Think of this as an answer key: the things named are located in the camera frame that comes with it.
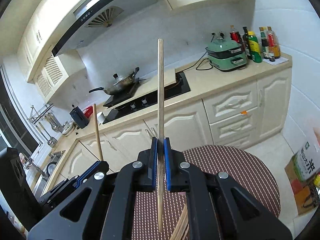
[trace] pot lid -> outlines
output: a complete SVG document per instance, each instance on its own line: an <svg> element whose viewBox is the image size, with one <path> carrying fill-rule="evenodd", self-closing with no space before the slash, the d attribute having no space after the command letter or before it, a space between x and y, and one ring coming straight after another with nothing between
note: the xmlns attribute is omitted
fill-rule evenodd
<svg viewBox="0 0 320 240"><path fill-rule="evenodd" d="M211 50L213 52L222 52L229 49L238 48L240 46L241 45L239 43L233 41L231 38L214 39L209 43L208 50Z"/></svg>

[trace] metal bolt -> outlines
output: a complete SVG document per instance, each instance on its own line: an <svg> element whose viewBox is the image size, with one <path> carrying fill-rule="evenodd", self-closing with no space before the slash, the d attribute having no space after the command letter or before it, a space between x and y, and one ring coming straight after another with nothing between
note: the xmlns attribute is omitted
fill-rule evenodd
<svg viewBox="0 0 320 240"><path fill-rule="evenodd" d="M134 168L141 168L142 167L142 162L134 162L134 163L132 163L132 166Z"/></svg>
<svg viewBox="0 0 320 240"><path fill-rule="evenodd" d="M180 167L183 168L183 169L187 169L187 168L190 167L190 163L182 162L182 163L180 163Z"/></svg>
<svg viewBox="0 0 320 240"><path fill-rule="evenodd" d="M218 176L220 179L226 179L227 177L229 177L228 173L221 171L218 173Z"/></svg>
<svg viewBox="0 0 320 240"><path fill-rule="evenodd" d="M93 177L94 177L96 180L103 179L104 174L103 174L103 172L97 172Z"/></svg>

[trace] yellow and green bottle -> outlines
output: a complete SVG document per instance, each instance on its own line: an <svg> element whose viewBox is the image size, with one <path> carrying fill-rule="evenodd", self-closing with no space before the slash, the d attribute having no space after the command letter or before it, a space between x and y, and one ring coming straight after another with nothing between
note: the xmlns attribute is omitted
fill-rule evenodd
<svg viewBox="0 0 320 240"><path fill-rule="evenodd" d="M255 63L262 62L258 39L254 32L252 31L248 32L248 40L249 40L249 46L251 49L252 60Z"/></svg>

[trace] frying pan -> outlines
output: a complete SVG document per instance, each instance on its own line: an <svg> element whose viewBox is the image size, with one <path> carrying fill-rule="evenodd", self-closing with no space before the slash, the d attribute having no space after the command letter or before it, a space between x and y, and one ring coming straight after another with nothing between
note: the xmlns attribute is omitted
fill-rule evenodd
<svg viewBox="0 0 320 240"><path fill-rule="evenodd" d="M107 95L110 95L110 96L116 95L117 93L123 91L126 87L128 87L129 85L134 83L135 76L138 71L139 71L139 67L136 67L135 71L132 71L132 73L130 75L128 75L125 78L123 78L122 80L116 82L111 87L109 87L107 89L104 89L104 87L91 89L89 91L89 93L94 92L94 91L103 90ZM115 79L119 78L118 74L114 74L113 77Z"/></svg>

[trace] tile floor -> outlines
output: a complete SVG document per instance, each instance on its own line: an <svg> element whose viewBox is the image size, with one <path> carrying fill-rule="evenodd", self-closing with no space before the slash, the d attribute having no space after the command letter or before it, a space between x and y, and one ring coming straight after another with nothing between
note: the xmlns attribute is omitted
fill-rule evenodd
<svg viewBox="0 0 320 240"><path fill-rule="evenodd" d="M309 222L316 209L303 216L298 216L293 192L284 170L293 156L291 148L282 134L278 133L245 151L262 160L275 177L280 191L281 212L279 220L290 229L293 238L295 238Z"/></svg>

